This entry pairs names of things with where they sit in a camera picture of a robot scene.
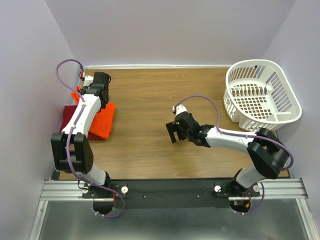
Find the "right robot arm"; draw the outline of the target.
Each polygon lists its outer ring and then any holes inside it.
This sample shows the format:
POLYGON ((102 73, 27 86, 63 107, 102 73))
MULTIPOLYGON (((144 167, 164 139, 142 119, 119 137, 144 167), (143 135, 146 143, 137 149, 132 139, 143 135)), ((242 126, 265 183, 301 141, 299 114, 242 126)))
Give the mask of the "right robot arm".
POLYGON ((230 193, 241 196, 263 179, 277 179, 284 170, 289 151, 268 129, 257 132, 224 130, 214 125, 200 125, 187 111, 180 112, 174 121, 165 124, 172 143, 187 139, 199 147, 219 147, 248 154, 252 165, 241 168, 226 185, 230 193))

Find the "orange t-shirt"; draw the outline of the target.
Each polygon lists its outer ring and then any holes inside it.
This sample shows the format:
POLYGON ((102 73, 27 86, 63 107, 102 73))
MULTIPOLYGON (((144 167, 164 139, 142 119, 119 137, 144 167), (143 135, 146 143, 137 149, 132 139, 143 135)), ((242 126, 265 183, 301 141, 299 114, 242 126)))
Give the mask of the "orange t-shirt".
POLYGON ((115 110, 116 104, 108 102, 105 108, 95 114, 87 134, 89 140, 104 141, 109 138, 115 110))

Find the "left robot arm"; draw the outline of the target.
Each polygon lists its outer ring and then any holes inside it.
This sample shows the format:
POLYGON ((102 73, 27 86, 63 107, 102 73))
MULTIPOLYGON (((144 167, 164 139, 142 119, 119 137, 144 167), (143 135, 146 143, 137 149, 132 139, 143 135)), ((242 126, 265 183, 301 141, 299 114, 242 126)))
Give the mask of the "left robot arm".
POLYGON ((110 82, 110 75, 96 71, 89 84, 74 92, 79 100, 70 121, 62 132, 53 133, 50 139, 55 168, 73 174, 86 184, 85 190, 99 198, 113 195, 111 179, 94 164, 88 133, 96 113, 109 103, 110 82))

